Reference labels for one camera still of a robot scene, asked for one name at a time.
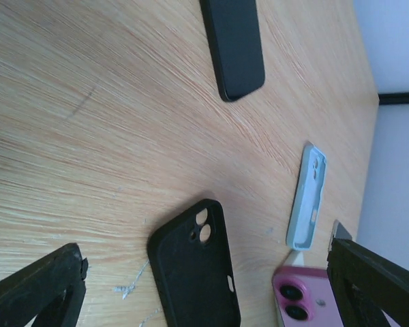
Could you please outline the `black phone case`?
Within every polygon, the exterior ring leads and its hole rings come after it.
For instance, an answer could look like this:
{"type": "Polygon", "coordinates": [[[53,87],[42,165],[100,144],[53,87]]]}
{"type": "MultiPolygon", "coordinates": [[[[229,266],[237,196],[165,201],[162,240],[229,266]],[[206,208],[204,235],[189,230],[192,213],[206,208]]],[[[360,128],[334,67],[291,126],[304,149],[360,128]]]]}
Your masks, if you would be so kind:
{"type": "Polygon", "coordinates": [[[203,199],[150,235],[147,255],[168,326],[240,326],[222,205],[203,199]]]}

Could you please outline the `purple phone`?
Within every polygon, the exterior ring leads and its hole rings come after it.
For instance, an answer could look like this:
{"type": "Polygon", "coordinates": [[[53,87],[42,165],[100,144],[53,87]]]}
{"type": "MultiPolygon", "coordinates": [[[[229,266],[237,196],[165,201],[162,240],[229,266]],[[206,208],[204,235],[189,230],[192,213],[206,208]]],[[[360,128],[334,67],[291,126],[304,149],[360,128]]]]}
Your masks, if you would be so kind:
{"type": "Polygon", "coordinates": [[[280,266],[272,286],[278,326],[343,325],[325,269],[280,266]]]}

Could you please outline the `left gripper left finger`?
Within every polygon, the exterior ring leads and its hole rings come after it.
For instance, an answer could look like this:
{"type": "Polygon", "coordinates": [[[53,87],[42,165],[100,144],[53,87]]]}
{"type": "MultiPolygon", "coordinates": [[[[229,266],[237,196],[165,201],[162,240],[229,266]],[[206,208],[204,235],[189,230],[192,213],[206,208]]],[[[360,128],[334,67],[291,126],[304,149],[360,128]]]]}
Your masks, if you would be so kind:
{"type": "Polygon", "coordinates": [[[0,280],[0,326],[75,326],[88,260],[68,243],[0,280]]]}

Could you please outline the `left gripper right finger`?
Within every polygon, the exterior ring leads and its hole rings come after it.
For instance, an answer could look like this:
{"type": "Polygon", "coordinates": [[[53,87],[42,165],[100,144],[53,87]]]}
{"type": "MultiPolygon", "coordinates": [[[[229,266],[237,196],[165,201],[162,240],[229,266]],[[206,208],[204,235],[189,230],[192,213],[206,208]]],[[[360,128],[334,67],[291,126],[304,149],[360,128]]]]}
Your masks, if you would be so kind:
{"type": "Polygon", "coordinates": [[[352,240],[334,238],[327,274],[344,326],[409,326],[409,271],[352,240]]]}

